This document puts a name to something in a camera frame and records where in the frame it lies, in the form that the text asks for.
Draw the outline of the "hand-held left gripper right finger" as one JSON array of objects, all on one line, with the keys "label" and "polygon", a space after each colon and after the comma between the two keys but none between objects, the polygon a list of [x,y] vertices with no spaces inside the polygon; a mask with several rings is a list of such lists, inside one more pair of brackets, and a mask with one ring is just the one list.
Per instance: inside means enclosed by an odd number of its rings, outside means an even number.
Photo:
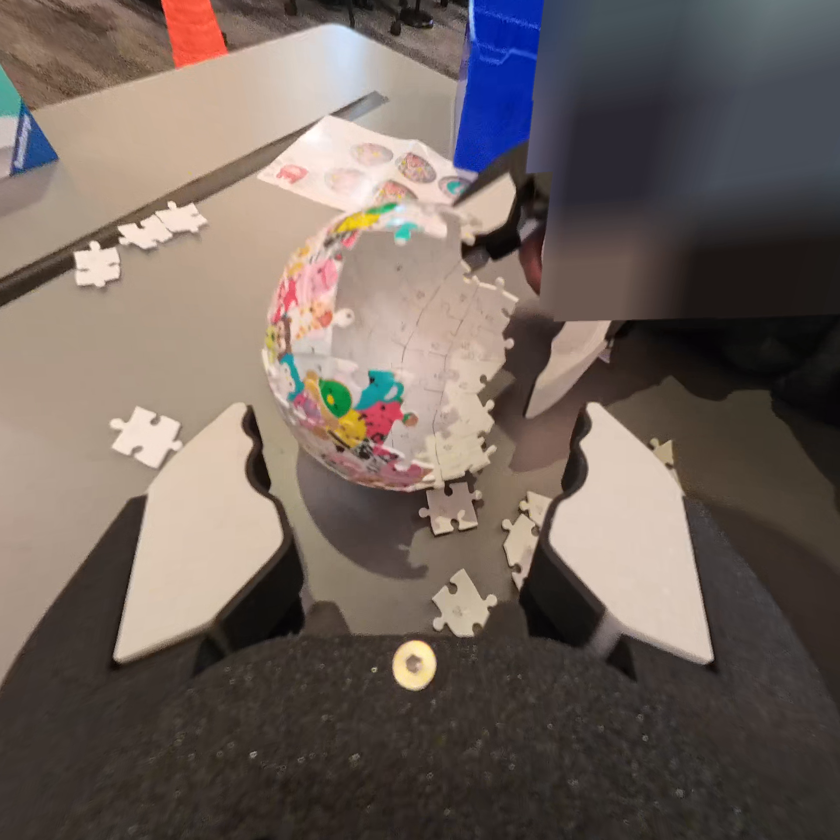
[{"label": "hand-held left gripper right finger", "polygon": [[713,664],[685,501],[652,449],[585,404],[521,588],[537,635],[602,659],[630,640]]}]

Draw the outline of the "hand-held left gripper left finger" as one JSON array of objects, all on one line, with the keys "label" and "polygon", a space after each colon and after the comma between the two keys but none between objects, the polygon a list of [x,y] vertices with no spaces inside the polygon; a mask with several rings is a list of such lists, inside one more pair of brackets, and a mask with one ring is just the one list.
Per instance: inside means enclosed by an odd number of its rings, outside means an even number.
[{"label": "hand-held left gripper left finger", "polygon": [[127,665],[195,639],[224,654],[256,644],[295,609],[303,579],[254,410],[232,404],[145,494],[112,659]]}]

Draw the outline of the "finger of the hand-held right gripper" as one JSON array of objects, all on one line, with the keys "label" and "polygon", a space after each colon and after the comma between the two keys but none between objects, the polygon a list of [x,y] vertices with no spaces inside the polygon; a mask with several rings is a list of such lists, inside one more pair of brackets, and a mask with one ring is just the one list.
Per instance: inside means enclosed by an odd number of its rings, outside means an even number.
[{"label": "finger of the hand-held right gripper", "polygon": [[560,402],[606,349],[613,321],[567,321],[554,336],[549,360],[532,387],[524,417],[533,419]]},{"label": "finger of the hand-held right gripper", "polygon": [[515,180],[505,172],[480,188],[471,186],[454,205],[465,263],[499,261],[519,251],[547,223],[547,183],[528,173]]}]

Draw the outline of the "colourful 3D puzzle ball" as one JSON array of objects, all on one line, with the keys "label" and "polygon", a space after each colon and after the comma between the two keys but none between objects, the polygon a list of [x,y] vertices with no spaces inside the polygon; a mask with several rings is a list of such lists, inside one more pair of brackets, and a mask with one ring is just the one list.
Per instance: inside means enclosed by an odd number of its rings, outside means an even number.
[{"label": "colourful 3D puzzle ball", "polygon": [[441,205],[336,217],[284,265],[262,361],[299,447],[359,486],[410,492],[486,468],[491,399],[518,298],[462,260]]}]

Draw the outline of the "joined white puzzle pieces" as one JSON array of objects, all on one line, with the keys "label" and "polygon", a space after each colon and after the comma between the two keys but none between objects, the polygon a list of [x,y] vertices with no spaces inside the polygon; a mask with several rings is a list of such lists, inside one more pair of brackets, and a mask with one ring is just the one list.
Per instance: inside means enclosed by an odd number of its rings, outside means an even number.
[{"label": "joined white puzzle pieces", "polygon": [[480,490],[470,490],[466,482],[456,482],[447,488],[426,490],[425,507],[418,511],[426,519],[435,537],[454,530],[468,531],[478,527],[475,504],[482,501]]},{"label": "joined white puzzle pieces", "polygon": [[518,591],[522,590],[528,578],[540,530],[551,502],[551,497],[528,490],[526,497],[519,502],[519,514],[516,519],[506,519],[501,524],[506,533],[502,548],[511,579]]}]

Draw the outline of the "colourful puzzle box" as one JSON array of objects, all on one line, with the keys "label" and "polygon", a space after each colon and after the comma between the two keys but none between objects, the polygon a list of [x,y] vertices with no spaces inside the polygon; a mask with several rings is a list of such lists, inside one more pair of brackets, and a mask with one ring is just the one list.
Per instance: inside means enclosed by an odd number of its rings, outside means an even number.
[{"label": "colourful puzzle box", "polygon": [[59,159],[25,101],[1,69],[1,179]]}]

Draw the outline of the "blue storage bin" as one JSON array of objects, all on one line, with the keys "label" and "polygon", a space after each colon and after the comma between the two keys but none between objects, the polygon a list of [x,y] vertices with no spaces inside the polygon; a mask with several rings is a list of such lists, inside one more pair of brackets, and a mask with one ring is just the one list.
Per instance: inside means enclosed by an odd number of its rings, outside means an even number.
[{"label": "blue storage bin", "polygon": [[529,138],[543,1],[470,1],[455,100],[454,164],[483,171]]}]

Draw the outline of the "printed instruction sheet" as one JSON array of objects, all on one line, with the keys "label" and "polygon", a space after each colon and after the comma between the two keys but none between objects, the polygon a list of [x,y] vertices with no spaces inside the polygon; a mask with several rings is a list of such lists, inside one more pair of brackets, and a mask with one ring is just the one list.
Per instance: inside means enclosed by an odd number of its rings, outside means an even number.
[{"label": "printed instruction sheet", "polygon": [[475,175],[418,140],[402,140],[327,116],[257,178],[343,212],[388,203],[452,204]]}]

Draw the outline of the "black office chair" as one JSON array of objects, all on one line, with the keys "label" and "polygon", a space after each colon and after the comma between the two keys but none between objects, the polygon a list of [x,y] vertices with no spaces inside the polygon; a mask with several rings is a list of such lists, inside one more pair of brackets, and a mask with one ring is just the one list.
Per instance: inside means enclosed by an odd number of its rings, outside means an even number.
[{"label": "black office chair", "polygon": [[422,1],[397,1],[395,3],[390,25],[392,36],[400,36],[404,27],[418,30],[429,30],[434,27],[434,18],[423,9]]}]

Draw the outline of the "orange traffic cone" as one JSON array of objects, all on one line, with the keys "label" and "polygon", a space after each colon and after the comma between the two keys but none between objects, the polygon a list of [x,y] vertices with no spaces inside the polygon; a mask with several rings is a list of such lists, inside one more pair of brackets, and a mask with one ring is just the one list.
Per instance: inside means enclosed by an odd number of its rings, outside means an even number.
[{"label": "orange traffic cone", "polygon": [[161,7],[175,68],[228,54],[210,1],[161,1]]}]

